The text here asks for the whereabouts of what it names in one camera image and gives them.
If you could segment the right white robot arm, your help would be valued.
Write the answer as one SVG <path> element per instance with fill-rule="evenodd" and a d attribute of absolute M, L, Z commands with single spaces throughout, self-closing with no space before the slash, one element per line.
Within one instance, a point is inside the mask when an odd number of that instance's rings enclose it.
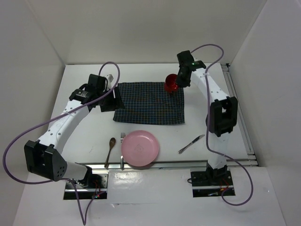
<path fill-rule="evenodd" d="M 217 185 L 227 175 L 226 155 L 230 134 L 237 124 L 238 101 L 217 85 L 205 64 L 190 51 L 180 52 L 177 59 L 176 85 L 185 88 L 193 82 L 207 100 L 206 146 L 211 154 L 202 179 L 206 184 Z"/>

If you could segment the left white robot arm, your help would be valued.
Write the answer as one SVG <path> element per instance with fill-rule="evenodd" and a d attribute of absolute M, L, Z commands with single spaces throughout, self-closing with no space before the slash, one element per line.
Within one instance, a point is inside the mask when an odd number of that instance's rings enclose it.
<path fill-rule="evenodd" d="M 79 123 L 97 106 L 101 112 L 123 108 L 120 91 L 112 85 L 113 76 L 91 74 L 88 82 L 74 90 L 67 102 L 61 118 L 37 141 L 28 141 L 24 146 L 27 169 L 30 173 L 51 181 L 70 179 L 83 188 L 92 185 L 99 177 L 91 167 L 67 162 L 62 157 L 64 146 Z"/>

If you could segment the dark checked cloth napkin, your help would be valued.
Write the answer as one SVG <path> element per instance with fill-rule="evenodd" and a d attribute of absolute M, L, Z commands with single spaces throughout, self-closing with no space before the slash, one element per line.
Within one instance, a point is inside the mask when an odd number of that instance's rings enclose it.
<path fill-rule="evenodd" d="M 163 82 L 124 82 L 118 87 L 125 108 L 115 111 L 115 122 L 171 126 L 185 123 L 182 88 L 168 93 Z"/>

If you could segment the red mug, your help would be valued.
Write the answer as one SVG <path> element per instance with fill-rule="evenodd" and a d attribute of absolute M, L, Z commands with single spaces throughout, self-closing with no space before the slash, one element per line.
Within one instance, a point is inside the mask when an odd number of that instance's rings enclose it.
<path fill-rule="evenodd" d="M 178 85 L 176 84 L 176 74 L 170 74 L 166 77 L 164 82 L 164 90 L 168 93 L 173 93 L 178 90 Z"/>

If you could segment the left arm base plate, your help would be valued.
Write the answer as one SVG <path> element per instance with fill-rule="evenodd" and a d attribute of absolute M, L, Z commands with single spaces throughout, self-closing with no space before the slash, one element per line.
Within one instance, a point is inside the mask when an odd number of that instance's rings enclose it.
<path fill-rule="evenodd" d="M 97 200 L 107 199 L 109 172 L 100 172 L 94 176 L 87 185 L 83 185 L 78 180 L 74 181 L 74 186 L 77 189 L 80 200 Z M 64 200 L 76 200 L 76 193 L 72 183 L 67 181 L 65 183 Z"/>

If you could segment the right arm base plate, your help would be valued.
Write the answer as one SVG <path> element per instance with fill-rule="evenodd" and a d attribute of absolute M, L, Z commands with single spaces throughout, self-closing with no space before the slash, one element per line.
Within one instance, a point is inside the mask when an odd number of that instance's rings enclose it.
<path fill-rule="evenodd" d="M 235 196 L 231 172 L 218 179 L 209 179 L 204 171 L 192 171 L 187 182 L 192 185 L 193 197 Z"/>

